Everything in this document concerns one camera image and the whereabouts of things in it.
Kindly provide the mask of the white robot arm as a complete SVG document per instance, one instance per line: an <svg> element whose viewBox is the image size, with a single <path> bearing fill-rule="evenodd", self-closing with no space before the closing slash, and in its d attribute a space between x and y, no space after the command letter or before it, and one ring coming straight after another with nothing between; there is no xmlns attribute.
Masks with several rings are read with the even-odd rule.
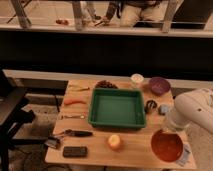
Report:
<svg viewBox="0 0 213 171"><path fill-rule="evenodd" d="M190 122L213 134L213 90L196 89L182 93L174 99L174 106L165 115L165 127L179 132Z"/></svg>

